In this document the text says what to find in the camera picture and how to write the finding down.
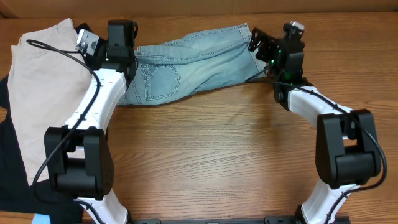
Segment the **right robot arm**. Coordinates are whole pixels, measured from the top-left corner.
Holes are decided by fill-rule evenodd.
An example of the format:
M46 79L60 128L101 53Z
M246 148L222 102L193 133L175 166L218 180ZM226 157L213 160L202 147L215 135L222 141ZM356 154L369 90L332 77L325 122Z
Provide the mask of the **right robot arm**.
M304 28L297 22L283 26L281 38L258 28L252 30L249 51L265 62L261 79L248 83L271 83L274 98L287 111L299 114L316 128L315 165L319 176L310 197L295 215L267 216L265 223L349 223L336 214L354 192L375 189L387 176L385 154L377 141L373 114L353 110L322 95L303 77Z

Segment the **light blue denim shorts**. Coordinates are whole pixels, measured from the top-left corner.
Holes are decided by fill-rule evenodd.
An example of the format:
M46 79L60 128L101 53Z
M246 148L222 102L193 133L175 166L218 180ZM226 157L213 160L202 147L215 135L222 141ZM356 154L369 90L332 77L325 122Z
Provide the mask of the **light blue denim shorts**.
M264 76L265 62L248 50L247 24L204 30L159 45L139 46L136 76L119 105L162 105L201 91Z

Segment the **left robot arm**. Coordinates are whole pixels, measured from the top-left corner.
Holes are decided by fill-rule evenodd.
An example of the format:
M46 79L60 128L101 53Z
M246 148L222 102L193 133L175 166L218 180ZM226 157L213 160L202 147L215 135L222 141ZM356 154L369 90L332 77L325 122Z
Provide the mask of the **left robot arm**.
M89 60L84 67L92 79L81 103L61 127L44 135L51 188L80 204L96 223L132 223L130 211L113 191L114 163L107 129L119 99L136 75L134 39L138 25L110 20L108 38L81 29L76 50Z

